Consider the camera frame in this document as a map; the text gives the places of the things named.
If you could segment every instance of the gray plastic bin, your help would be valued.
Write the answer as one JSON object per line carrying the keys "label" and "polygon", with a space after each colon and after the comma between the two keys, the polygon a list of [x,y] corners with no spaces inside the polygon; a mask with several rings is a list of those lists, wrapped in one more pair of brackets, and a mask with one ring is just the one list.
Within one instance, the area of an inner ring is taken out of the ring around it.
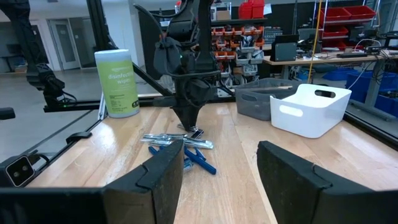
{"label": "gray plastic bin", "polygon": [[302,82],[264,78],[235,87],[238,113],[263,121],[271,120],[269,97],[284,99],[296,93]]}

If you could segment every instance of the workbench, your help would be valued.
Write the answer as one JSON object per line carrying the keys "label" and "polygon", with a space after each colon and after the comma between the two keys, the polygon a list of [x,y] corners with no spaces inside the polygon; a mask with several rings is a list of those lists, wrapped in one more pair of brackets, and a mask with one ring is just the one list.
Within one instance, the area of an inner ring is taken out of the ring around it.
{"label": "workbench", "polygon": [[[151,157],[143,134],[184,133],[178,123],[169,108],[106,118],[28,187],[104,186]],[[237,114],[235,103],[214,103],[201,109],[197,125],[205,131],[202,139],[215,145],[202,152],[217,174],[197,164],[184,173],[175,223],[276,223],[256,164],[264,140],[374,190],[398,188],[398,152],[345,121],[307,139]]]}
{"label": "workbench", "polygon": [[[387,55],[389,54],[388,50],[383,50]],[[343,52],[333,52],[333,53],[320,53],[320,54],[315,54],[316,57],[327,57],[327,56],[333,56],[336,54],[342,54]],[[367,56],[367,57],[358,57],[358,58],[328,58],[328,59],[320,59],[320,58],[314,58],[312,60],[312,63],[315,64],[322,64],[322,63],[353,63],[353,62],[376,62],[375,64],[375,69],[376,71],[379,71],[378,74],[375,74],[375,77],[378,77],[378,79],[382,79],[382,73],[384,72],[384,69],[381,69],[383,66],[383,63],[385,59],[383,59],[381,56],[375,57],[375,56]],[[398,58],[397,55],[391,55],[390,58],[395,59]],[[288,79],[289,78],[289,66],[299,66],[299,65],[309,65],[311,63],[311,58],[297,58],[296,61],[291,61],[291,62],[273,62],[271,61],[271,56],[265,56],[264,57],[264,63],[267,63],[269,65],[282,65],[282,78]],[[355,105],[357,108],[367,111],[368,113],[371,113],[373,115],[376,115],[382,119],[385,119],[386,121],[392,121],[396,117],[386,113],[384,111],[381,111],[377,108],[374,107],[376,104],[377,96],[379,95],[379,89],[380,89],[380,83],[377,82],[375,78],[371,79],[369,89],[368,89],[368,94],[366,96],[365,103],[358,102],[356,100],[350,100],[349,102],[352,105]]]}

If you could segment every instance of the bin handle hole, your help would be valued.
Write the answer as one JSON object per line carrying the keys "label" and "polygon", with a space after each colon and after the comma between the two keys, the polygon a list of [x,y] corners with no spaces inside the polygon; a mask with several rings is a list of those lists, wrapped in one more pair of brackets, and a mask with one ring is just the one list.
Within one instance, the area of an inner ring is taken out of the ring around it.
{"label": "bin handle hole", "polygon": [[336,93],[330,92],[330,91],[325,91],[325,90],[315,90],[315,94],[317,96],[323,96],[323,97],[327,97],[327,98],[336,97]]}
{"label": "bin handle hole", "polygon": [[256,102],[257,98],[254,97],[254,96],[249,96],[249,95],[246,95],[246,94],[242,94],[242,100]]}
{"label": "bin handle hole", "polygon": [[300,110],[300,109],[297,109],[297,108],[281,105],[279,107],[279,110],[282,113],[293,115],[293,116],[296,116],[296,117],[302,117],[303,116],[303,111]]}

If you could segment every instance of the green label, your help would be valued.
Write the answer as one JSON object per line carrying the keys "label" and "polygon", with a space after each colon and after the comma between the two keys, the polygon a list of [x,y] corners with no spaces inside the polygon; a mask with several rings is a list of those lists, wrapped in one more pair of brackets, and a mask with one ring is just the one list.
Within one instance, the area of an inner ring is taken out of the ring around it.
{"label": "green label", "polygon": [[129,114],[139,109],[131,61],[97,64],[106,108],[110,114]]}

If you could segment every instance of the white lid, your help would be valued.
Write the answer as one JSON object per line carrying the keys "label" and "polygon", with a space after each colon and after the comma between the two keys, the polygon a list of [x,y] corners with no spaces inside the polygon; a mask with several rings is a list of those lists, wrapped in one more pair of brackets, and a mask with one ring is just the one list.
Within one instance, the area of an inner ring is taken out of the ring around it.
{"label": "white lid", "polygon": [[131,60],[130,51],[127,49],[102,50],[94,53],[96,61]]}

